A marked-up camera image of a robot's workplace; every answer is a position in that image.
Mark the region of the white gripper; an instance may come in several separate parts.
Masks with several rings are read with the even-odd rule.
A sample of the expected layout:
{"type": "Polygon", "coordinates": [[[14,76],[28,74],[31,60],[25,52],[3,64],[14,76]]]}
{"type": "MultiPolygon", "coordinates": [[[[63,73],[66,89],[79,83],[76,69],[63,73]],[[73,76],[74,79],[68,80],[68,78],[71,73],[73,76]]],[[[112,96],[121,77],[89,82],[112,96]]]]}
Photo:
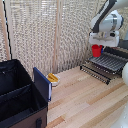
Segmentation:
{"type": "Polygon", "coordinates": [[[89,34],[89,43],[97,44],[109,47],[117,47],[119,43],[119,32],[111,31],[111,32],[99,32],[89,34]]]}

